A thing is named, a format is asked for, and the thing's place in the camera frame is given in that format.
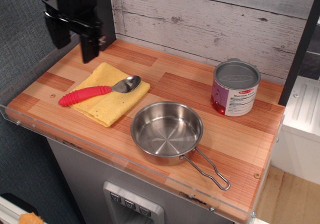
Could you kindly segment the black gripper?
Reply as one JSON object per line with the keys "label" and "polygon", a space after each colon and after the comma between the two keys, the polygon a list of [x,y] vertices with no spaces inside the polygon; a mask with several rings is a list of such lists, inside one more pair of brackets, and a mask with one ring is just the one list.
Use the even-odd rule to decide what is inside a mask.
{"label": "black gripper", "polygon": [[106,48],[101,36],[102,21],[97,15],[97,0],[41,0],[53,44],[62,49],[71,42],[70,32],[80,35],[82,61],[89,63]]}

